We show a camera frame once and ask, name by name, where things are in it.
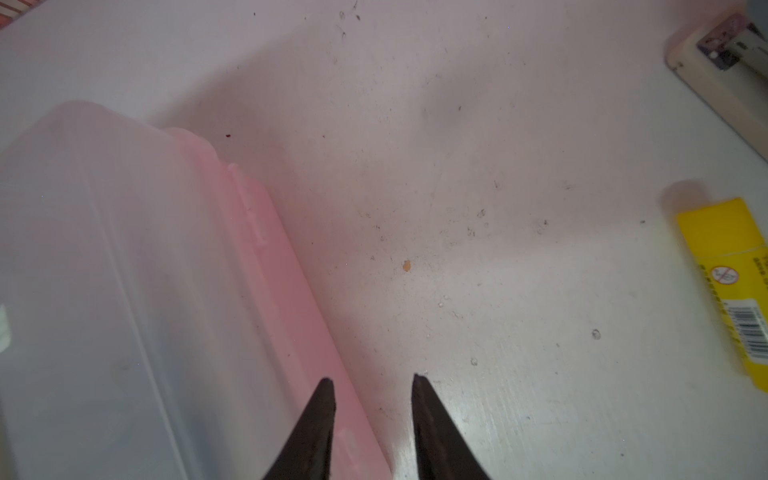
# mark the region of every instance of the striped object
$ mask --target striped object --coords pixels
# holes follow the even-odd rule
[[[42,0],[0,0],[0,28],[13,22],[19,15],[41,2]]]

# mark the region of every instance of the black pointed object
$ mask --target black pointed object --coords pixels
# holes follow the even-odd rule
[[[328,480],[335,415],[333,381],[322,379],[263,480]]]
[[[425,376],[413,376],[411,408],[421,480],[490,480]]]

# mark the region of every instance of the white barcode sticker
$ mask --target white barcode sticker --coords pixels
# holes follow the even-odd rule
[[[723,306],[750,360],[768,365],[768,325],[757,301],[723,300]]]

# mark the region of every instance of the warning symbol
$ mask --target warning symbol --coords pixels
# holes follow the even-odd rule
[[[733,285],[739,281],[739,273],[729,266],[716,266],[710,273],[716,282],[723,285]]]

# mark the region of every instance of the table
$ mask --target table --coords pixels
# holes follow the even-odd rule
[[[724,6],[50,0],[0,31],[0,148],[85,99],[264,182],[396,478],[414,372],[493,478],[765,478],[672,218],[768,232],[765,162],[663,61]]]

